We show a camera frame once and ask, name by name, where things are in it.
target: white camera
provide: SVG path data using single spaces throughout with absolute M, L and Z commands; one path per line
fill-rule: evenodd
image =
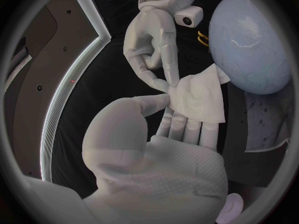
M 179 12 L 174 16 L 175 22 L 181 26 L 197 27 L 203 19 L 203 9 L 198 6 L 190 6 Z

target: led light strip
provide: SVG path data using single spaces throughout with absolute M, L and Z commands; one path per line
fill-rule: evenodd
M 40 145 L 40 169 L 43 181 L 52 182 L 51 162 L 52 148 L 57 126 L 64 106 L 72 93 L 77 81 L 81 78 L 87 67 L 102 51 L 104 44 L 98 37 L 76 59 L 60 82 L 51 104 L 48 108 L 43 126 Z

